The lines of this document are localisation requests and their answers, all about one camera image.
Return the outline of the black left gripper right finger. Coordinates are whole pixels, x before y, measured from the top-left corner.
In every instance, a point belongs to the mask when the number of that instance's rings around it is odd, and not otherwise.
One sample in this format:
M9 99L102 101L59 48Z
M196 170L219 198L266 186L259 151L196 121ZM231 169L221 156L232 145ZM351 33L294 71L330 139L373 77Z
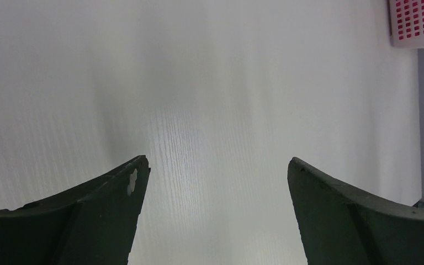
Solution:
M384 199L294 157L288 186L308 264L424 264L424 209Z

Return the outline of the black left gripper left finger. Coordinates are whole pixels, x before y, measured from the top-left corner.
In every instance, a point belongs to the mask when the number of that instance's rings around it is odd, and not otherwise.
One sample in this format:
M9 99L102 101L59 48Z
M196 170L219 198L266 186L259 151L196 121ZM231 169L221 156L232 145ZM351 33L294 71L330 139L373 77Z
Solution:
M61 193L0 210L0 264L127 264L150 171L140 155Z

